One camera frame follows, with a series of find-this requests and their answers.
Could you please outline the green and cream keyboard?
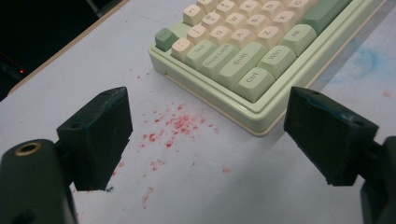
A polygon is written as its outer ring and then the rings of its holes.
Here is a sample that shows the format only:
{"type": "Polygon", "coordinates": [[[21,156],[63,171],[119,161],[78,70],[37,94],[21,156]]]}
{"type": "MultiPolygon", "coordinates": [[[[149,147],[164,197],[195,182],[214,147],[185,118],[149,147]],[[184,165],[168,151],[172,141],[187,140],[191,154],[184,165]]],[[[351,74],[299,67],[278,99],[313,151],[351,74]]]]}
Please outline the green and cream keyboard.
{"type": "Polygon", "coordinates": [[[228,119],[267,134],[386,0],[196,0],[161,29],[154,69],[228,119]]]}

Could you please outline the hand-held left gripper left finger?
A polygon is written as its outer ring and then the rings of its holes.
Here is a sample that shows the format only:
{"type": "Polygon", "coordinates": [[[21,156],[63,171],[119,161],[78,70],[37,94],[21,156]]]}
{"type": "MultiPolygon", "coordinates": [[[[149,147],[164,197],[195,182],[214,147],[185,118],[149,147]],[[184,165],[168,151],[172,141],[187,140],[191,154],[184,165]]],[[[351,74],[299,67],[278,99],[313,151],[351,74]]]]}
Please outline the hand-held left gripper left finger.
{"type": "Polygon", "coordinates": [[[79,191],[104,190],[133,132],[128,91],[103,91],[57,128],[79,191]]]}

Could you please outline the dark metal stand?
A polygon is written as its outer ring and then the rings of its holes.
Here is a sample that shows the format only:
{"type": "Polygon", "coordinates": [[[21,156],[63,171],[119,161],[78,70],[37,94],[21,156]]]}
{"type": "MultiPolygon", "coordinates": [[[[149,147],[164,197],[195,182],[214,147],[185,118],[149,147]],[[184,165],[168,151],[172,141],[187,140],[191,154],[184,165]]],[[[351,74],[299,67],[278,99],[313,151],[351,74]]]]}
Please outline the dark metal stand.
{"type": "Polygon", "coordinates": [[[85,0],[93,12],[102,18],[107,12],[121,4],[124,0],[85,0]]]}

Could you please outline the dark device with red light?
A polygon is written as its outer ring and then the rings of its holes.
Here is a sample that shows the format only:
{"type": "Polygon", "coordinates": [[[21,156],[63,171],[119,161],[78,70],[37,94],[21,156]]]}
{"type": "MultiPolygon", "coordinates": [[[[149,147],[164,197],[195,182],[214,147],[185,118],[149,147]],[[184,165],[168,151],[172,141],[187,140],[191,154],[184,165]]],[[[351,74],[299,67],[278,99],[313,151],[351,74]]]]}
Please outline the dark device with red light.
{"type": "Polygon", "coordinates": [[[26,71],[22,66],[12,61],[2,52],[0,52],[0,71],[18,81],[23,80],[26,75],[26,71]]]}

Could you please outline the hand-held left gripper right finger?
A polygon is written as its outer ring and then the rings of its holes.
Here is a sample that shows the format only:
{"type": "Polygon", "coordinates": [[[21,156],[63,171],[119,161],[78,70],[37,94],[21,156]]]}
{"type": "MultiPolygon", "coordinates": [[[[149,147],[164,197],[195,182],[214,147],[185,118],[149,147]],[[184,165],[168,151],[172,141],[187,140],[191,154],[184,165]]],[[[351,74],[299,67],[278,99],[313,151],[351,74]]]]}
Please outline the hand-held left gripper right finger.
{"type": "Polygon", "coordinates": [[[284,130],[328,184],[351,186],[359,175],[379,181],[378,126],[326,95],[293,87],[284,130]]]}

